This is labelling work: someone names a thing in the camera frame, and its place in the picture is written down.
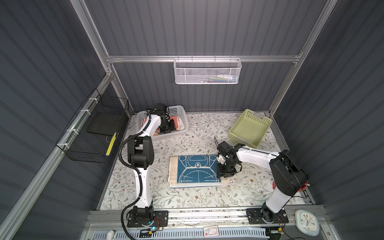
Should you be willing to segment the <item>pink towel with teal border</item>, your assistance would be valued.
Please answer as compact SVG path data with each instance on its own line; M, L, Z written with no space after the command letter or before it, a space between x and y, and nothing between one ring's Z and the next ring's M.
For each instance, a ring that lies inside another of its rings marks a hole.
M184 124L180 116L172 116L170 117L170 120L173 120L175 122L175 129L174 131L182 131L184 130ZM147 117L145 117L143 120L141 120L141 127L145 125L147 121Z

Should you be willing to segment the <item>white plastic laundry basket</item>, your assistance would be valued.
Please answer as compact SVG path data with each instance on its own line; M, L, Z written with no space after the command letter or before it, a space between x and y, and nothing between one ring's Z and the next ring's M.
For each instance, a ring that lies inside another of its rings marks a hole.
M179 136L183 136L189 129L188 119L184 108L180 105L169 106L168 114L171 119L175 121L176 130L172 130L170 133L155 134L152 136L152 141L158 141L162 139L172 139ZM144 125L147 119L147 113L141 111L137 113L136 117L136 132L138 132Z

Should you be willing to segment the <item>green plastic towel basket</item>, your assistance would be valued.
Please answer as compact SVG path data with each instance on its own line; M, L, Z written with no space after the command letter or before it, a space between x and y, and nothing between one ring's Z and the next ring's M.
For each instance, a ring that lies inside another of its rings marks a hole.
M230 129L229 138L237 144L257 148L270 128L273 120L245 109Z

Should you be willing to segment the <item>blue white towel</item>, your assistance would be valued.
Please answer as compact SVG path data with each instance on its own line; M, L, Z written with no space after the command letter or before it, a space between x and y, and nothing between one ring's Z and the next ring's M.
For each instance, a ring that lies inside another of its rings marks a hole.
M216 155L182 155L170 159L169 184L171 188L223 187L230 181L219 176Z

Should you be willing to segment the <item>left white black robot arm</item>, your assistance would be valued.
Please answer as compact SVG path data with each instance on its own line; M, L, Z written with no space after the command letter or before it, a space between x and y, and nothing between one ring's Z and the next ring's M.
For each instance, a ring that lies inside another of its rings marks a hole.
M165 104L157 104L155 109L145 112L147 118L144 125L136 134L123 141L118 155L120 162L135 173L137 199L127 207L133 208L134 218L151 222L154 219L154 207L150 193L149 169L155 158L152 136L157 130L160 133L170 133L176 127Z

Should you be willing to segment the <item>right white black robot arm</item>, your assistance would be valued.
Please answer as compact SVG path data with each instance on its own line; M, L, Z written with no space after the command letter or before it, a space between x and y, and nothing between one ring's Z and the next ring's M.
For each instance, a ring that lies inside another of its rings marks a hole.
M267 224L276 222L283 208L308 182L308 175L296 164L289 150L265 152L244 144L217 144L219 177L229 178L239 173L236 166L249 163L271 171L276 187L257 213Z

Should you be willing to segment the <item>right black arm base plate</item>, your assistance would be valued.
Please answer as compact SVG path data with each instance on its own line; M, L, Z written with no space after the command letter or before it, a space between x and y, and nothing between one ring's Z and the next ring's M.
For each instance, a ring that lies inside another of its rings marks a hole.
M287 224L289 222L285 209L281 209L278 213L273 213L268 208L248 208L246 216L249 224Z

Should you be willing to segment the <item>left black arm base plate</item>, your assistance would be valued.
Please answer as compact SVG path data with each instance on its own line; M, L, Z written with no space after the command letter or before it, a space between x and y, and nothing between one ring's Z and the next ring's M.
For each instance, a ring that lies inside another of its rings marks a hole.
M142 209L131 210L126 216L126 226L129 228L141 227L167 227L168 211L146 211Z

